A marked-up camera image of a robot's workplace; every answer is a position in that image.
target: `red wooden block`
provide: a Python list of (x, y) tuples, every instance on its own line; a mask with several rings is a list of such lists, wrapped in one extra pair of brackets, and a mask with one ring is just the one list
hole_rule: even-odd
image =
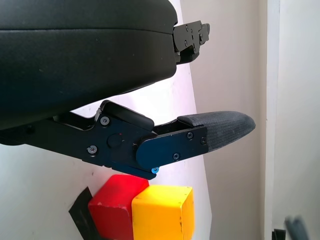
[(136, 176), (110, 177), (88, 204), (101, 237), (134, 240), (131, 203), (148, 186), (148, 180)]

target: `wooden block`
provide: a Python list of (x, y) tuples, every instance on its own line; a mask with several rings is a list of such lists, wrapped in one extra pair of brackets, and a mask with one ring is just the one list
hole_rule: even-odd
[(132, 201), (134, 240), (191, 240), (195, 231), (192, 187), (152, 185)]
[(132, 200), (149, 186), (145, 179), (113, 175), (88, 204), (101, 237), (133, 240)]

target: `yellow wooden block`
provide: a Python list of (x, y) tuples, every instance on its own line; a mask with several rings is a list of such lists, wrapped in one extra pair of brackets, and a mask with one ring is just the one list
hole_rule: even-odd
[(192, 187), (151, 185), (132, 201), (134, 240), (191, 240), (195, 231)]

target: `black mechanical arm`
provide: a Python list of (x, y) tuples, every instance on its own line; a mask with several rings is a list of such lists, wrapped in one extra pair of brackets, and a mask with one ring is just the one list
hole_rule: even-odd
[(1, 144), (28, 144), (150, 180), (159, 167), (222, 148), (256, 126), (232, 111), (155, 126), (108, 100), (92, 118), (70, 112), (169, 78), (199, 56), (210, 25), (174, 27), (177, 14), (167, 0), (2, 5)]

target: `textured rubber pad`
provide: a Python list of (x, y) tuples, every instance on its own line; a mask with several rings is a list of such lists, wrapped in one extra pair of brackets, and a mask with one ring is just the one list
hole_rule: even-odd
[(256, 128), (251, 117), (237, 111), (216, 111), (179, 116), (178, 120), (194, 127), (201, 125), (207, 127), (209, 152), (237, 141)]

